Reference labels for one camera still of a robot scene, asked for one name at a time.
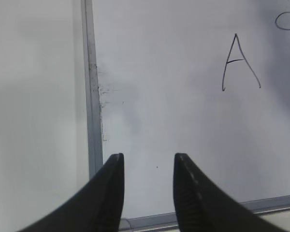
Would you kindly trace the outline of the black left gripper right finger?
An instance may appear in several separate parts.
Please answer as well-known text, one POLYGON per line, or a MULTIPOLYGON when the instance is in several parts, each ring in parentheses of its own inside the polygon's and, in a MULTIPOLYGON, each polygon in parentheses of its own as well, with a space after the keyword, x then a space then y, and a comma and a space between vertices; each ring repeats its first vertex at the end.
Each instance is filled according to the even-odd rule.
POLYGON ((182 232, 281 232, 211 181, 186 153, 174 156, 173 200, 182 232))

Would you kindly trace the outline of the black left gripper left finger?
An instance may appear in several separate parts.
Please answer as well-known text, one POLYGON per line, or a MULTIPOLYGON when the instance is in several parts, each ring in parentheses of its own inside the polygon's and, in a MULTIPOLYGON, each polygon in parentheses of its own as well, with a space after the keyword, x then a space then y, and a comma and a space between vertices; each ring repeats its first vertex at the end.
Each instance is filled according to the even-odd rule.
POLYGON ((113 154, 62 206, 24 232, 117 232, 124 202, 124 155, 113 154))

